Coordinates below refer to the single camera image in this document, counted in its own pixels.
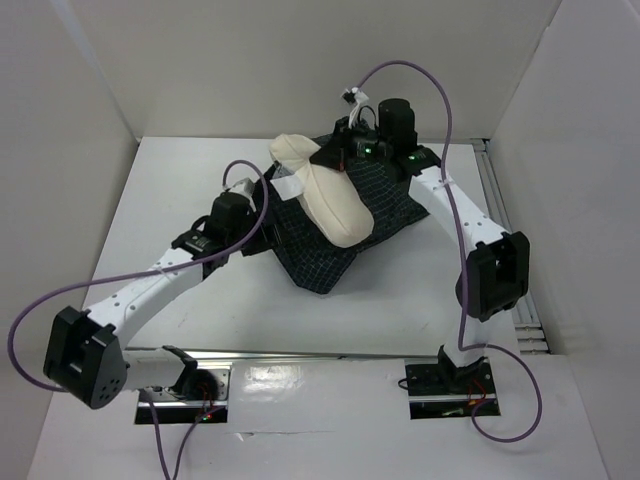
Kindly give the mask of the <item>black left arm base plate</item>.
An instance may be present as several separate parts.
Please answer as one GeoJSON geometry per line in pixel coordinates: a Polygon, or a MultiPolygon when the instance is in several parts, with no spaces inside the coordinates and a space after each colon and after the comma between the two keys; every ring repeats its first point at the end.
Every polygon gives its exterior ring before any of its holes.
{"type": "Polygon", "coordinates": [[[148,404],[156,408],[161,425],[187,425],[203,415],[203,424],[224,424],[228,421],[228,397],[231,380],[229,364],[212,363],[199,369],[194,379],[186,384],[187,392],[179,393],[170,387],[151,387],[138,395],[135,425],[152,425],[148,404]]]}

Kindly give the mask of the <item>aluminium front rail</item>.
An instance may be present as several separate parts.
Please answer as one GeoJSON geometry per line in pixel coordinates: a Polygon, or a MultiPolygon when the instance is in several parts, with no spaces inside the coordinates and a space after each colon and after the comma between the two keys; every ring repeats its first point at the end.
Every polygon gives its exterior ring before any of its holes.
{"type": "Polygon", "coordinates": [[[395,355],[362,353],[296,353],[296,352],[249,352],[189,350],[184,352],[198,360],[405,360],[409,363],[436,363],[437,357],[430,355],[395,355]]]}

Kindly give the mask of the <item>cream white pillow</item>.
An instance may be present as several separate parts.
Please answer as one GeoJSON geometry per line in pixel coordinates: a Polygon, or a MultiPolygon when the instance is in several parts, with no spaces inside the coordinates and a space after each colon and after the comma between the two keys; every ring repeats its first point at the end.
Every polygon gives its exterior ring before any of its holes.
{"type": "Polygon", "coordinates": [[[309,159],[320,146],[308,137],[281,134],[269,146],[271,159],[295,173],[304,184],[296,200],[306,216],[334,246],[350,248],[373,232],[374,218],[345,172],[309,159]]]}

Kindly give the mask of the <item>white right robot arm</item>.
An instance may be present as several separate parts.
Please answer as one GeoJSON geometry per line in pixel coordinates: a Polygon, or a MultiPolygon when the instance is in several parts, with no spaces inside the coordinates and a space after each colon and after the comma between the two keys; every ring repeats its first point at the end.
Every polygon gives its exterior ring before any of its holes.
{"type": "Polygon", "coordinates": [[[440,154],[422,146],[409,101],[391,98],[374,109],[374,125],[361,121],[366,101],[351,100],[350,114],[336,121],[327,143],[314,153],[314,165],[343,172],[352,160],[385,167],[387,176],[407,191],[457,243],[461,272],[455,294],[461,320],[453,339],[437,356],[436,379],[448,392],[469,383],[489,347],[487,322],[512,309],[526,295],[530,242],[486,217],[450,174],[450,147],[440,154]]]}

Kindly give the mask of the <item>aluminium side rail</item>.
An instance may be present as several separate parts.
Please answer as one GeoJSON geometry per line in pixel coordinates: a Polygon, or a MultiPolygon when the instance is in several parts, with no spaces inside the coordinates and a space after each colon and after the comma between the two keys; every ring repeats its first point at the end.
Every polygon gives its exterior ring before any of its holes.
{"type": "MultiPolygon", "coordinates": [[[[473,149],[489,216],[495,223],[500,224],[511,233],[514,229],[509,220],[506,203],[489,156],[488,142],[476,139],[473,141],[473,149]]],[[[525,279],[524,273],[528,272],[528,269],[524,267],[524,254],[521,253],[523,247],[523,241],[517,240],[514,246],[507,248],[506,261],[499,260],[498,263],[498,270],[503,270],[503,273],[498,274],[498,280],[501,282],[508,280],[515,283],[514,290],[521,293],[511,309],[520,352],[531,356],[550,354],[546,334],[534,301],[527,289],[528,281],[525,279]]]]}

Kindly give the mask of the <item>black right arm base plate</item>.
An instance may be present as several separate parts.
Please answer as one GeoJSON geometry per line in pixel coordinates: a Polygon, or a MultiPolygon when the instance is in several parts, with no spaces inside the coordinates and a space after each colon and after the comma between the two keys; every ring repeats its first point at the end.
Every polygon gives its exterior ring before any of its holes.
{"type": "Polygon", "coordinates": [[[437,363],[405,363],[405,375],[397,386],[408,396],[412,420],[452,419],[476,415],[500,416],[493,372],[488,360],[483,359],[471,373],[449,381],[437,363]]]}

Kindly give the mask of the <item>dark plaid pillowcase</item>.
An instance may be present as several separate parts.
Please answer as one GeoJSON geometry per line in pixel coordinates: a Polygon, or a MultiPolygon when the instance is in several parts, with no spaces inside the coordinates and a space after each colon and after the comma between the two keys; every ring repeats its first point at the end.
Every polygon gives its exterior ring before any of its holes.
{"type": "Polygon", "coordinates": [[[265,173],[267,219],[281,238],[274,253],[296,286],[317,294],[329,293],[359,254],[428,216],[380,161],[312,163],[330,140],[277,136],[265,173]]]}

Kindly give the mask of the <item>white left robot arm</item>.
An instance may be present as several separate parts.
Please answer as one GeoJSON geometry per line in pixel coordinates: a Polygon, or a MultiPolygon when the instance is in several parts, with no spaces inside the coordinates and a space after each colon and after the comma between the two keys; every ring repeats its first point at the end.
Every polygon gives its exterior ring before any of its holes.
{"type": "Polygon", "coordinates": [[[170,303],[223,267],[231,254],[264,251],[268,185],[256,197],[225,190],[142,277],[83,311],[66,307],[54,318],[43,371],[96,410],[123,390],[164,389],[176,399],[213,394],[212,375],[186,351],[170,345],[129,349],[133,337],[170,303]]]}

